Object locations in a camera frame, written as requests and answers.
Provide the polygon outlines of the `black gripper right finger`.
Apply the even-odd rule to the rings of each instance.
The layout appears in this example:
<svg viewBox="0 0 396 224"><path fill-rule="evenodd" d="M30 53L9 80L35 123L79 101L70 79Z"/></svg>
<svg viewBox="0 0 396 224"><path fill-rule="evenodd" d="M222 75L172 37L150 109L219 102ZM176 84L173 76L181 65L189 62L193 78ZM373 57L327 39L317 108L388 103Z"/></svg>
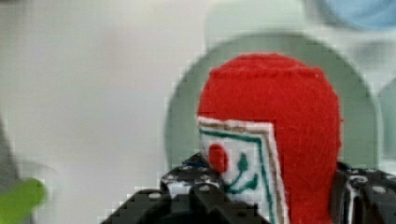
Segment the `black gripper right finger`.
<svg viewBox="0 0 396 224"><path fill-rule="evenodd" d="M333 224L396 224L396 176L338 162L330 213Z"/></svg>

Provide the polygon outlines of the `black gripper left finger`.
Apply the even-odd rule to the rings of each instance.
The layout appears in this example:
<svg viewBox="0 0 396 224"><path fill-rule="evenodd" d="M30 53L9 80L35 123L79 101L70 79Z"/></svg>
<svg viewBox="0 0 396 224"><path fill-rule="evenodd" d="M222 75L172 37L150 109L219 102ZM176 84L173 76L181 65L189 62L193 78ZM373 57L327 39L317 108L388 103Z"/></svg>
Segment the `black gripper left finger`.
<svg viewBox="0 0 396 224"><path fill-rule="evenodd" d="M232 201L199 153L136 192L101 224L270 224L256 205Z"/></svg>

